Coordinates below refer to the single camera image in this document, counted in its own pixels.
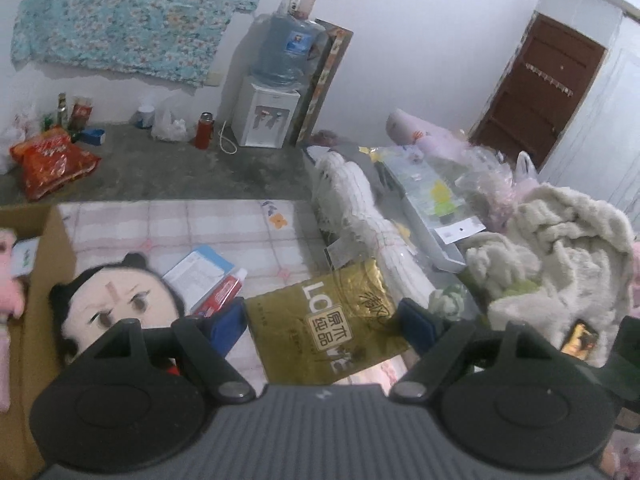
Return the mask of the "plush doll with red dress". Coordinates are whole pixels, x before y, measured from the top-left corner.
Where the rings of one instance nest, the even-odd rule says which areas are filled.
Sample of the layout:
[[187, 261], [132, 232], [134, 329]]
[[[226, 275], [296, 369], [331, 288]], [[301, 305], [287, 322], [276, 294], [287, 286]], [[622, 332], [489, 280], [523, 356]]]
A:
[[49, 294], [58, 359], [68, 365], [121, 320], [144, 328], [171, 326], [186, 314], [183, 300], [140, 252], [94, 266]]

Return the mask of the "pink bunny plush toy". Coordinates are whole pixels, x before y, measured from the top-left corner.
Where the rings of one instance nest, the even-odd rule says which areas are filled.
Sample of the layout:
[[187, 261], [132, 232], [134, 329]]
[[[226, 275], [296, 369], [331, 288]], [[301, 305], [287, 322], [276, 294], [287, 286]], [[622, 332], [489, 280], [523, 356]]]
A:
[[1, 394], [2, 413], [9, 411], [10, 393], [10, 347], [8, 329], [10, 318], [20, 318], [25, 310], [25, 295], [22, 283], [12, 274], [12, 250], [16, 236], [12, 230], [2, 229], [0, 235], [0, 311], [1, 311]]

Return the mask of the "green white cloth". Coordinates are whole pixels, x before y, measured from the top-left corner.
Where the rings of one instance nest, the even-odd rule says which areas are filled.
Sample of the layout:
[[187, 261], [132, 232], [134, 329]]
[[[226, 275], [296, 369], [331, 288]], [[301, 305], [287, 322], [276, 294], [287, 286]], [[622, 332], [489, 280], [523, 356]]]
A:
[[482, 314], [472, 292], [462, 284], [434, 290], [430, 295], [428, 310], [451, 322], [475, 320]]

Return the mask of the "blue white toothpaste box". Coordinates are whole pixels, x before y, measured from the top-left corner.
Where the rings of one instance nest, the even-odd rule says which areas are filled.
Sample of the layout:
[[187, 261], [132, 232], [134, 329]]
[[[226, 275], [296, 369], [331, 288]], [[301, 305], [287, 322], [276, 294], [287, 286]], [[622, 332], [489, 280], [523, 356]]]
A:
[[182, 299], [186, 312], [199, 307], [234, 265], [208, 245], [189, 252], [164, 275], [163, 280]]

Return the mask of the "gold tissue pack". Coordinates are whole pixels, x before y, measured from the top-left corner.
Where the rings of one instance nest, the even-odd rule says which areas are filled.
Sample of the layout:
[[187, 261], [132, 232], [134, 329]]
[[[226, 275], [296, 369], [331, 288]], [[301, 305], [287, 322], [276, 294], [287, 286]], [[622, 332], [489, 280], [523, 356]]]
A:
[[408, 350], [375, 260], [245, 301], [268, 382], [331, 385]]

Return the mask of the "cream fleece blanket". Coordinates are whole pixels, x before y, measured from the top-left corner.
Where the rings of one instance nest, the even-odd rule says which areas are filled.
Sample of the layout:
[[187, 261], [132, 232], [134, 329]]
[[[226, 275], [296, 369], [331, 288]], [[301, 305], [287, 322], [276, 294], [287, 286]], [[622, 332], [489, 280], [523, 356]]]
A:
[[542, 184], [518, 204], [503, 232], [480, 232], [461, 248], [473, 284], [487, 298], [492, 328], [524, 322], [561, 348], [583, 322], [598, 335], [585, 360], [601, 366], [632, 306], [632, 244], [623, 211]]

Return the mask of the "white crochet blanket roll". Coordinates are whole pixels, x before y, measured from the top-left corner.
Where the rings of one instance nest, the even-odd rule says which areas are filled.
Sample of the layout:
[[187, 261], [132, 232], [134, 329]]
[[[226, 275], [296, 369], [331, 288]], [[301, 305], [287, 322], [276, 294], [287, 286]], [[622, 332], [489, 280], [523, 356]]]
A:
[[344, 240], [353, 256], [374, 259], [393, 300], [409, 298], [427, 308], [435, 286], [398, 227], [376, 206], [360, 166], [329, 151], [314, 164], [311, 188], [320, 228]]

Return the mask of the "clear plastic packaged item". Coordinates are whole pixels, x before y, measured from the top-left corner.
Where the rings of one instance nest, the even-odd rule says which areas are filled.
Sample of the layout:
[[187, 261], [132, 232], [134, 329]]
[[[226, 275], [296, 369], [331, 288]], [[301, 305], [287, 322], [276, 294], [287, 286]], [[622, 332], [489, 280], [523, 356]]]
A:
[[375, 150], [382, 175], [400, 198], [411, 235], [437, 269], [459, 274], [466, 260], [458, 243], [483, 232], [484, 223], [415, 146]]

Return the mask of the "white plastic bag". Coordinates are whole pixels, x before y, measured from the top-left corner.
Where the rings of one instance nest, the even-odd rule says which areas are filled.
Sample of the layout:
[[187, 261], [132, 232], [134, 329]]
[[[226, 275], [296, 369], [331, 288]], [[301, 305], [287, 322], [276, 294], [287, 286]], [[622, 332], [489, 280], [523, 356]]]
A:
[[181, 143], [190, 140], [190, 132], [186, 121], [175, 118], [175, 114], [167, 107], [155, 110], [151, 138], [160, 142]]

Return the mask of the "white water dispenser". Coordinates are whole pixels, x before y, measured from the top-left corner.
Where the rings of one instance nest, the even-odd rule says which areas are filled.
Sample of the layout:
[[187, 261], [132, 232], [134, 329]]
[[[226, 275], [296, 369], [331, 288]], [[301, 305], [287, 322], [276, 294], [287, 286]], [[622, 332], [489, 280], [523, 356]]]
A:
[[253, 76], [246, 76], [231, 123], [239, 146], [282, 148], [299, 98], [297, 90], [266, 87]]

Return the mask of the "red snack bag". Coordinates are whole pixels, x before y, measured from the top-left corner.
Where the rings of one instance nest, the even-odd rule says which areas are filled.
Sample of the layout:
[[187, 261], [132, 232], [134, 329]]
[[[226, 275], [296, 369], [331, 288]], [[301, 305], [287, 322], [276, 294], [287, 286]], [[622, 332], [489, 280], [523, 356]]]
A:
[[100, 156], [73, 143], [70, 134], [60, 127], [14, 144], [9, 154], [21, 167], [24, 193], [30, 202], [87, 177], [101, 162]]

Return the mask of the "red white carton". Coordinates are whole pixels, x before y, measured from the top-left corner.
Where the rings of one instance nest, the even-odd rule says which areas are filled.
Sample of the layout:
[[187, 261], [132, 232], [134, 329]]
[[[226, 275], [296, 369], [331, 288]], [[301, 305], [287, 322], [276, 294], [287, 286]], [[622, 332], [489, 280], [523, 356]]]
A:
[[76, 133], [85, 129], [93, 110], [92, 99], [85, 96], [76, 96], [72, 112], [70, 113], [70, 121], [68, 122], [68, 130]]

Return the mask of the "brown wooden door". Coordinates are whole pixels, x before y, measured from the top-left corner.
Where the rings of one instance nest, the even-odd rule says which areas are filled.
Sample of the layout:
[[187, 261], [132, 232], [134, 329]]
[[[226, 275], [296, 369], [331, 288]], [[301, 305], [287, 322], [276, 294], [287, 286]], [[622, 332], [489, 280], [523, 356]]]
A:
[[524, 151], [541, 167], [589, 90], [605, 47], [537, 15], [472, 134], [510, 159]]

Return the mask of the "tall patterned board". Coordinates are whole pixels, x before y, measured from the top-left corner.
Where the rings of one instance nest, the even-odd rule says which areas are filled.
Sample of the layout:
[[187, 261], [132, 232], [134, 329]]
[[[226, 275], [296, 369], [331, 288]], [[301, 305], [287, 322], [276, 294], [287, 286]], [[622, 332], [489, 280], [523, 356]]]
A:
[[298, 90], [299, 101], [288, 129], [286, 142], [295, 146], [314, 131], [330, 85], [352, 41], [354, 33], [342, 26], [316, 18], [320, 35], [309, 53], [305, 84]]

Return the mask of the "teal floral wall cloth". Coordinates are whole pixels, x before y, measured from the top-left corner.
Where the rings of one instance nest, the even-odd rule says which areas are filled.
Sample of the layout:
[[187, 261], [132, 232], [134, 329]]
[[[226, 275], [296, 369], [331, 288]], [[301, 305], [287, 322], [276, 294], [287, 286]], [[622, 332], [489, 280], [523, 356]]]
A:
[[195, 88], [206, 81], [237, 13], [259, 0], [21, 0], [15, 64], [53, 63], [139, 74]]

